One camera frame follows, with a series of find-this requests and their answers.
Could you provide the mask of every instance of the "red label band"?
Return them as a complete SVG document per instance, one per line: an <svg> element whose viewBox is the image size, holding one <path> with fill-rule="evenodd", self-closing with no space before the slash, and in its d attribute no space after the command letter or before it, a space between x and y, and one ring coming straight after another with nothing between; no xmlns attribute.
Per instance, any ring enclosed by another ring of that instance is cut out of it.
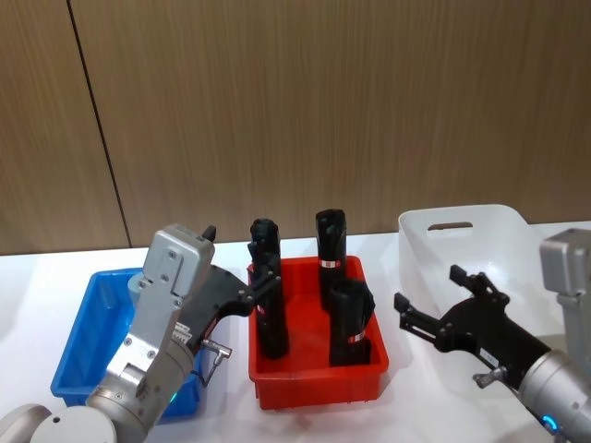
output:
<svg viewBox="0 0 591 443"><path fill-rule="evenodd" d="M351 337L349 337L347 339L347 342L348 343L357 343L358 341L361 341L365 336L366 336L366 332L364 330L362 330L357 335L352 335Z"/></svg>
<svg viewBox="0 0 591 443"><path fill-rule="evenodd" d="M341 267L341 262L339 260L336 260L336 261L320 260L320 265L323 268L336 269L336 268Z"/></svg>

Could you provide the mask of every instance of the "blue indicator light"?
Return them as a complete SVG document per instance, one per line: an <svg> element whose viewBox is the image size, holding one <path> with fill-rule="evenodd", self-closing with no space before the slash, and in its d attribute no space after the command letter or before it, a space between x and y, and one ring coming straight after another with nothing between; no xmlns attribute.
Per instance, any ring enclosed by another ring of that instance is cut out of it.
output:
<svg viewBox="0 0 591 443"><path fill-rule="evenodd" d="M544 423L544 425L549 425L552 431L558 431L558 423L556 423L556 420L554 420L549 415L544 415L542 417L542 422Z"/></svg>

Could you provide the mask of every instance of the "robotic arm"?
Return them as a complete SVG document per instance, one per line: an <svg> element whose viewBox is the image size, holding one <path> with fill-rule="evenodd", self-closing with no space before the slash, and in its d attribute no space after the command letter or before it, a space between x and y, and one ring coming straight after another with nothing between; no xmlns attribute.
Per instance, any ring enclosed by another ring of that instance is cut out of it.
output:
<svg viewBox="0 0 591 443"><path fill-rule="evenodd" d="M279 277L245 285L211 264L215 228L202 235L178 224L154 235L142 274L132 283L136 314L106 375L86 406L51 415L27 405L0 421L0 443L140 443L193 369L201 346L215 351L207 385L231 350L209 336L223 317L248 316Z"/></svg>
<svg viewBox="0 0 591 443"><path fill-rule="evenodd" d="M559 293L573 359L511 321L505 314L509 296L484 273L468 276L451 267L450 279L473 297L441 319L417 311L400 293L394 308L401 329L432 342L440 352L465 351L478 358L490 372L474 375L477 385L484 389L494 381L503 383L555 442L586 443L591 441L591 231L551 237L540 254L545 286Z"/></svg>

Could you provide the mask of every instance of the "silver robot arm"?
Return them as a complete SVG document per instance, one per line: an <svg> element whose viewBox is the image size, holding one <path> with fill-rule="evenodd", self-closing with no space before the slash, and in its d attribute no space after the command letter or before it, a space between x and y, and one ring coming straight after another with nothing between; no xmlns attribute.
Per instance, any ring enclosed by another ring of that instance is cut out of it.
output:
<svg viewBox="0 0 591 443"><path fill-rule="evenodd" d="M246 286L213 266L214 237L213 227L202 235L178 224L158 231L142 274L128 285L138 298L129 333L87 405L56 414L22 406L0 420L0 443L141 443L193 370L201 347L216 353L210 373L199 375L207 385L232 351L209 339L217 322L249 315L279 280L268 272Z"/></svg>
<svg viewBox="0 0 591 443"><path fill-rule="evenodd" d="M569 229L540 247L544 285L558 293L568 353L551 351L527 371L519 399L556 435L591 441L591 231Z"/></svg>

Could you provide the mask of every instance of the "red plastic bin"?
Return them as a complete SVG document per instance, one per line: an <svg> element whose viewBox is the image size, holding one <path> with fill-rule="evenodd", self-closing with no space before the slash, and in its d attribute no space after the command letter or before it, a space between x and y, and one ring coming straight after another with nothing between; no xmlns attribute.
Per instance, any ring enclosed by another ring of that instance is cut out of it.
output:
<svg viewBox="0 0 591 443"><path fill-rule="evenodd" d="M329 365L330 318L320 307L318 265L317 257L281 262L288 355L271 360L260 353L256 317L250 316L248 373L260 409L369 401L380 396L380 376L388 370L389 361L375 314L366 328L371 340L369 365ZM347 257L347 277L365 279L358 257Z"/></svg>

